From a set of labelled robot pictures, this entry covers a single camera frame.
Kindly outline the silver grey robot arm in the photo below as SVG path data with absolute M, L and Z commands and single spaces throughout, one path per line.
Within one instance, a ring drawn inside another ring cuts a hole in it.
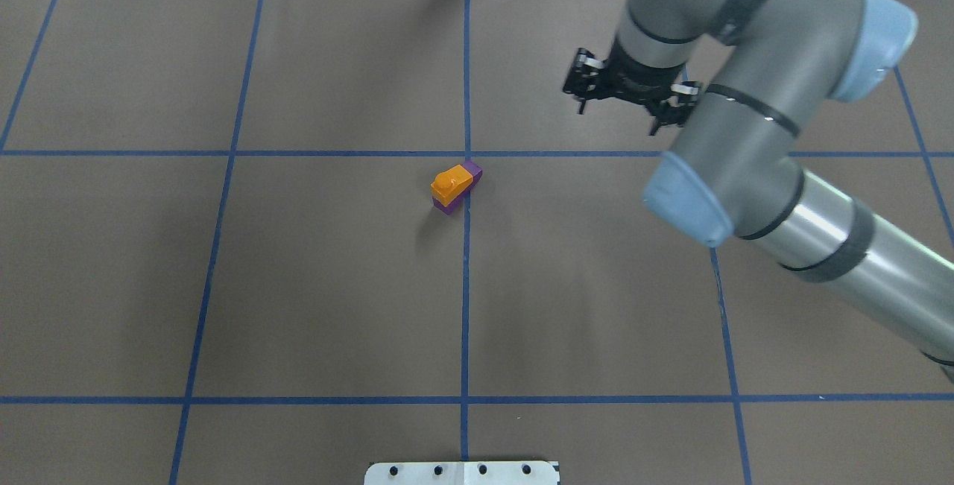
M 607 58 L 576 51 L 563 92 L 681 129 L 642 191 L 661 220 L 705 247 L 753 243 L 951 377 L 951 262 L 789 153 L 822 102 L 868 95 L 918 29 L 897 0 L 626 0 Z

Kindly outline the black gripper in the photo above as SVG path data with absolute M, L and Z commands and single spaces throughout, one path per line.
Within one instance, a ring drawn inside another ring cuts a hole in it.
M 684 67 L 684 63 L 657 68 L 633 60 L 605 62 L 590 50 L 577 49 L 570 60 L 563 93 L 577 102 L 577 115 L 585 114 L 590 101 L 609 97 L 647 105 L 654 119 L 648 135 L 656 136 L 664 127 L 684 127 L 701 98 L 701 81 L 675 83 Z

